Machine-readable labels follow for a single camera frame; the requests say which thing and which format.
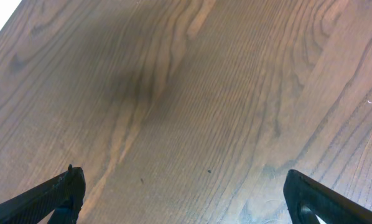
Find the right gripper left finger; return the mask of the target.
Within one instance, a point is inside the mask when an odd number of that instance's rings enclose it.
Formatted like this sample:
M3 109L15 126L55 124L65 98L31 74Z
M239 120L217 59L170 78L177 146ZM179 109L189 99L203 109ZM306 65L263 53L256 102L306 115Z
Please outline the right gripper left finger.
M38 223L51 215L49 223L76 224L83 206L86 182L81 167L68 170L0 204L0 223Z

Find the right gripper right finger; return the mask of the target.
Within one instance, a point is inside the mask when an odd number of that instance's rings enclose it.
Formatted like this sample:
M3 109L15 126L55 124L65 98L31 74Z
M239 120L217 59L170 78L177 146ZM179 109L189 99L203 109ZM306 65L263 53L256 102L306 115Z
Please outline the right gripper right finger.
M283 186L292 223L372 224L372 211L291 169Z

